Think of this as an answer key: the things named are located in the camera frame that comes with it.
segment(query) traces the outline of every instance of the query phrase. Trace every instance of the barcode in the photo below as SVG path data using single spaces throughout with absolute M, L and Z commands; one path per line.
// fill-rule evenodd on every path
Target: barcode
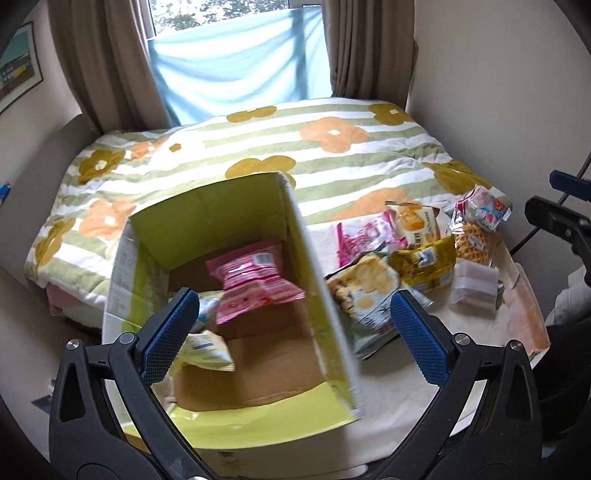
M 261 253 L 255 255 L 256 265 L 273 265 L 273 255 L 268 253 Z

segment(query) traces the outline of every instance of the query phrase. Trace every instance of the blue gripper pad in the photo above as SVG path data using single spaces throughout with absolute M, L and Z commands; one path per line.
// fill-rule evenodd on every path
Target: blue gripper pad
M 447 352 L 400 292 L 392 295 L 390 317 L 425 380 L 442 387 L 449 377 Z
M 158 332 L 142 352 L 140 375 L 147 385 L 164 379 L 198 316 L 199 296 L 193 290 L 189 290 L 169 312 Z
M 586 202 L 591 201 L 591 183 L 588 180 L 554 170 L 550 174 L 550 185 L 554 190 L 568 193 Z

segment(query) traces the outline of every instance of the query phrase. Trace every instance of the waffle cookie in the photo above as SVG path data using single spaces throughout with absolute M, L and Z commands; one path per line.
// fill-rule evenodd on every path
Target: waffle cookie
M 476 263 L 486 264 L 490 254 L 489 238 L 480 226 L 465 223 L 456 233 L 456 255 Z

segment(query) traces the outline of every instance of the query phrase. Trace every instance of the clear plastic packaging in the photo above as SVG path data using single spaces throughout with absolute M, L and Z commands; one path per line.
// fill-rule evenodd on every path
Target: clear plastic packaging
M 454 267 L 451 303 L 496 310 L 499 270 L 458 258 Z
M 491 234 L 475 223 L 453 225 L 458 258 L 488 265 L 491 257 Z
M 478 185 L 456 202 L 450 227 L 453 231 L 457 225 L 474 223 L 488 232 L 495 232 L 510 214 L 511 208 L 508 205 Z

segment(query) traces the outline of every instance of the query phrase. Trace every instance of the screw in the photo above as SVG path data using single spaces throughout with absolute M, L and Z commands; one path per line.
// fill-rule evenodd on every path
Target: screw
M 79 346 L 80 346 L 80 341 L 78 340 L 78 338 L 74 338 L 73 340 L 70 340 L 66 344 L 66 348 L 68 350 L 76 350 Z
M 132 332 L 125 332 L 119 335 L 119 343 L 127 344 L 133 342 L 135 334 Z
M 454 338 L 456 340 L 456 343 L 459 345 L 467 345 L 468 343 L 470 343 L 470 337 L 468 337 L 468 335 L 466 335 L 465 333 L 457 333 Z
M 512 340 L 509 342 L 509 345 L 516 352 L 521 352 L 523 350 L 523 343 L 521 343 L 519 340 Z

